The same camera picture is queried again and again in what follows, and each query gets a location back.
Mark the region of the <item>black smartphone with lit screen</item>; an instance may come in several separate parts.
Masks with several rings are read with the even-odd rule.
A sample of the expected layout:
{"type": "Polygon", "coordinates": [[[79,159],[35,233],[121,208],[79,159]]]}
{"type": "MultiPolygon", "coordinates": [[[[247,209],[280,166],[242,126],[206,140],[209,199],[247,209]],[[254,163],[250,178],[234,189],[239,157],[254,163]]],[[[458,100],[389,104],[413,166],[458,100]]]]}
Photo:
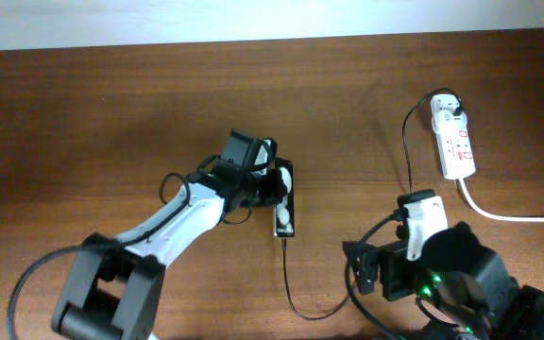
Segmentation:
{"type": "Polygon", "coordinates": [[[276,158],[275,168],[280,177],[279,191],[282,194],[282,198],[274,208],[274,235],[279,238],[294,237],[296,227],[293,164],[289,160],[276,158]]]}

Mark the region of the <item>white power strip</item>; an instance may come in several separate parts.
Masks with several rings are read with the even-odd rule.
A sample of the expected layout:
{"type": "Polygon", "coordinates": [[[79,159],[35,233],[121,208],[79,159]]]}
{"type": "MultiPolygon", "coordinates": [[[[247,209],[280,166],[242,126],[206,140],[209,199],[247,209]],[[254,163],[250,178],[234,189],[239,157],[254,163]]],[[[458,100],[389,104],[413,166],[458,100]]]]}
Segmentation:
{"type": "MultiPolygon", "coordinates": [[[[431,109],[434,107],[448,108],[459,106],[461,104],[453,94],[436,94],[431,100],[431,109]]],[[[435,136],[442,173],[445,179],[464,179],[476,172],[468,126],[466,129],[453,130],[441,134],[435,133],[435,136]]]]}

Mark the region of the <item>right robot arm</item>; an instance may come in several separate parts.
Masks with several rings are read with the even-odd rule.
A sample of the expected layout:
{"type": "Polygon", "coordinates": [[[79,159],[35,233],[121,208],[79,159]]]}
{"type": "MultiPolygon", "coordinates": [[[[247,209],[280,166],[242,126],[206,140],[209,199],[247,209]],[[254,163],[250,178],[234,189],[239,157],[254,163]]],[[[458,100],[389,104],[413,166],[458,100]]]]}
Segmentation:
{"type": "Polygon", "coordinates": [[[346,241],[345,273],[363,295],[380,283],[388,301],[414,295],[430,303],[448,317],[438,325],[444,332],[462,328],[477,339],[544,339],[544,292],[519,285],[467,223],[433,235],[416,260],[408,259],[407,246],[405,240],[384,246],[346,241]]]}

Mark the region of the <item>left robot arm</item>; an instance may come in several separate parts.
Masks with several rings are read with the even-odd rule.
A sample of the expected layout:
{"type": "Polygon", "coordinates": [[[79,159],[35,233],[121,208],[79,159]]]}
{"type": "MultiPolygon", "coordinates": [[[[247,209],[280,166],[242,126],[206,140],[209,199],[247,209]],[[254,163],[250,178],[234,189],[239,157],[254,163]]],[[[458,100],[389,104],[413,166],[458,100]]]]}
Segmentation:
{"type": "Polygon", "coordinates": [[[136,228],[80,246],[51,320],[67,339],[152,339],[168,267],[239,208],[270,207],[275,235],[294,236],[293,164],[271,169],[220,161],[182,181],[177,195],[136,228]]]}

